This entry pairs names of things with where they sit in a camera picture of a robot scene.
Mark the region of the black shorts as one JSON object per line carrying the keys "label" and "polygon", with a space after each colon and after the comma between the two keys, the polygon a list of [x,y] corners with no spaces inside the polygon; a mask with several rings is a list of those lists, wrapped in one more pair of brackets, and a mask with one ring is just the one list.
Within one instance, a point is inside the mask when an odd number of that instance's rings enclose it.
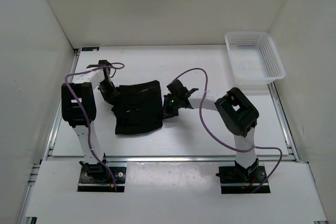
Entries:
{"label": "black shorts", "polygon": [[116,117],[116,135],[138,135],[160,129],[163,105],[160,82],[153,80],[117,87],[120,96],[111,111]]}

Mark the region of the white perforated plastic basket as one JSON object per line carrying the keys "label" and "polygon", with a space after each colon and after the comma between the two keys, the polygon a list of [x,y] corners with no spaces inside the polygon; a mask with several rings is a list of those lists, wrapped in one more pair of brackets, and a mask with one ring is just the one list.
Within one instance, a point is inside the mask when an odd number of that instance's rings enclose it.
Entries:
{"label": "white perforated plastic basket", "polygon": [[243,87],[261,87],[286,76],[271,36],[262,31],[232,31],[225,44],[234,80]]}

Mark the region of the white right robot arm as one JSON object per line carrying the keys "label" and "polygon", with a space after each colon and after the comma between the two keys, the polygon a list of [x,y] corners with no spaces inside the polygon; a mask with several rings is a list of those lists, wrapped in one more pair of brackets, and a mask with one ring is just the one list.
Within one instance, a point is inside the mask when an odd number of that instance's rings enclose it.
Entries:
{"label": "white right robot arm", "polygon": [[168,88],[164,96],[164,118],[178,116],[178,110],[203,109],[218,112],[226,128],[234,137],[235,146],[229,146],[217,140],[218,143],[236,152],[236,177],[247,182],[255,175],[259,159],[255,153],[255,127],[259,112],[248,98],[238,88],[231,88],[225,95],[214,92],[200,92],[198,88],[188,90],[187,87]]}

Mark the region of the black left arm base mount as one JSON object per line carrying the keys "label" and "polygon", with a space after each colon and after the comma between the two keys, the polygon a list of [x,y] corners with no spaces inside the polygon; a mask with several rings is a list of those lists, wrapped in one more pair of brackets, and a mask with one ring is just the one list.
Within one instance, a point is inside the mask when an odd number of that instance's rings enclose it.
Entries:
{"label": "black left arm base mount", "polygon": [[109,171],[100,163],[88,164],[80,161],[81,171],[78,179],[79,192],[123,193],[127,176],[126,167],[109,167]]}

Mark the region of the aluminium front rail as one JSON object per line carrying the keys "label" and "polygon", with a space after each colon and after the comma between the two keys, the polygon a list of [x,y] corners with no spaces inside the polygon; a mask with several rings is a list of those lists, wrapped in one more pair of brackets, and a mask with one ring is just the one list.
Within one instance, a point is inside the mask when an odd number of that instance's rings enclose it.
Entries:
{"label": "aluminium front rail", "polygon": [[233,162],[235,156],[107,156],[109,162]]}

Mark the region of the aluminium left side rail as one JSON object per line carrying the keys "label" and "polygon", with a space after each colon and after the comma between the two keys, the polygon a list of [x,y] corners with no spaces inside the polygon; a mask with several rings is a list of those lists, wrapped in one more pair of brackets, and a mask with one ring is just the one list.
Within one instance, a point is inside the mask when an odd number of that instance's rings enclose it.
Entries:
{"label": "aluminium left side rail", "polygon": [[64,76],[73,73],[76,69],[78,58],[80,55],[80,49],[75,49],[71,56],[71,64],[69,65],[68,70],[63,71],[60,78],[57,79],[55,91],[55,99],[52,102],[53,110],[47,114],[47,119],[49,124],[47,125],[46,136],[43,138],[41,143],[42,149],[39,150],[37,157],[34,158],[33,162],[28,165],[28,181],[26,185],[26,192],[22,202],[22,206],[17,218],[17,223],[35,223],[36,217],[26,217],[26,208],[28,205],[29,198],[32,192],[32,186],[35,184],[36,177],[40,168],[40,165],[43,161],[46,161],[51,155],[51,152],[54,149],[56,136],[58,133],[59,126],[61,124],[61,85],[64,83]]}

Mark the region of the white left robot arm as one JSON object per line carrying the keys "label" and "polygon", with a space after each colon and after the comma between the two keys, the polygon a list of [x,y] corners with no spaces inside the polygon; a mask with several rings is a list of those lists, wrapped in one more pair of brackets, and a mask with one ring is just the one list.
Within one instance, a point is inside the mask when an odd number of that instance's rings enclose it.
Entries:
{"label": "white left robot arm", "polygon": [[124,64],[99,60],[95,65],[88,65],[83,72],[70,73],[65,76],[61,86],[61,113],[64,121],[75,131],[80,142],[84,161],[80,162],[85,173],[96,181],[103,183],[114,176],[107,167],[105,153],[101,150],[95,132],[94,121],[97,116],[94,90],[98,89],[103,100],[115,105],[120,92],[113,84],[111,70],[118,70]]}

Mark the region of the aluminium right side rail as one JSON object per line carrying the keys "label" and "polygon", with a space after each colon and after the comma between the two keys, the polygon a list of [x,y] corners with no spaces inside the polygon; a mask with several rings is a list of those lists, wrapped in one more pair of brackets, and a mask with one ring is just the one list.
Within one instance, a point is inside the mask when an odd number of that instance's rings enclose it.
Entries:
{"label": "aluminium right side rail", "polygon": [[269,93],[272,98],[281,130],[285,137],[285,142],[290,151],[292,151],[292,164],[288,175],[290,181],[286,189],[290,190],[290,196],[293,197],[293,203],[290,208],[296,210],[295,216],[299,218],[309,218],[308,223],[328,223],[325,215],[317,187],[309,163],[303,162],[299,154],[287,121],[283,106],[280,101],[278,91],[272,82],[268,85]]}

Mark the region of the aluminium rail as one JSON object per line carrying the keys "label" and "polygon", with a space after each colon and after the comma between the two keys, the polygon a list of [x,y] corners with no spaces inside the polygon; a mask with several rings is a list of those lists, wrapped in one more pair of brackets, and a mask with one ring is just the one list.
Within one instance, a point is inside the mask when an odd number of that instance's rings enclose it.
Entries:
{"label": "aluminium rail", "polygon": [[107,156],[109,162],[233,162],[235,156]]}
{"label": "aluminium rail", "polygon": [[290,208],[296,210],[295,216],[299,218],[309,218],[308,223],[328,223],[325,215],[317,187],[309,163],[303,162],[299,154],[287,121],[283,106],[280,101],[278,91],[272,82],[268,85],[269,93],[272,98],[281,130],[285,137],[285,142],[290,151],[292,151],[292,164],[288,175],[290,181],[286,189],[290,190],[290,196],[293,197],[293,203]]}
{"label": "aluminium rail", "polygon": [[76,69],[78,58],[80,55],[80,49],[75,49],[71,56],[71,64],[69,65],[68,70],[63,71],[60,78],[57,79],[55,91],[55,99],[52,102],[53,110],[47,114],[47,119],[49,124],[47,125],[46,136],[43,138],[41,143],[42,149],[39,150],[37,157],[34,158],[33,162],[28,165],[28,181],[26,185],[26,192],[22,202],[22,206],[17,218],[17,223],[35,223],[36,217],[26,217],[26,208],[28,205],[29,198],[32,192],[32,186],[35,184],[36,177],[40,168],[40,165],[43,161],[46,161],[51,155],[51,152],[54,149],[56,136],[58,133],[59,126],[61,124],[61,85],[64,83],[64,76],[73,73]]}

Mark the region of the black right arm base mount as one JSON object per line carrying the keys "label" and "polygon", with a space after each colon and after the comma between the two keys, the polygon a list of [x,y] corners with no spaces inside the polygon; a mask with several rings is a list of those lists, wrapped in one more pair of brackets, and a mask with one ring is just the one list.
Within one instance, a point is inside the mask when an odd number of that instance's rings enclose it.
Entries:
{"label": "black right arm base mount", "polygon": [[264,165],[259,165],[249,177],[239,174],[234,166],[220,166],[216,176],[220,180],[221,194],[269,194],[271,193],[268,182],[255,189],[267,177]]}

